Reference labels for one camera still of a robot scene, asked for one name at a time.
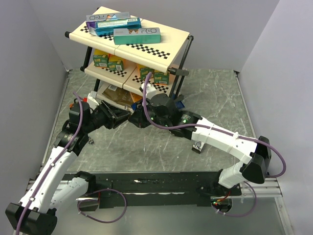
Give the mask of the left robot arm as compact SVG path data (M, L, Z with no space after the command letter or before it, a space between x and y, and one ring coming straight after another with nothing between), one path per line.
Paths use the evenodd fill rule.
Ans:
M16 234L50 235L66 204L84 195L96 193L96 177L78 172L60 192L56 189L71 164L89 141L88 134L104 126L114 129L128 120L131 112L101 102L95 108L75 99L69 118L57 135L48 161L30 190L19 203L10 203L5 214Z

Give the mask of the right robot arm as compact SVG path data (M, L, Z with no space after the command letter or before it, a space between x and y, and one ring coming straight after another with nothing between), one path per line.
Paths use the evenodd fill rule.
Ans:
M225 195L230 188L243 181L263 184L271 160L269 140L246 138L221 128L204 117L187 110L179 110L165 94L157 94L137 103L129 122L138 128L154 123L158 128L169 130L174 136L208 144L238 159L235 165L219 171L214 191Z

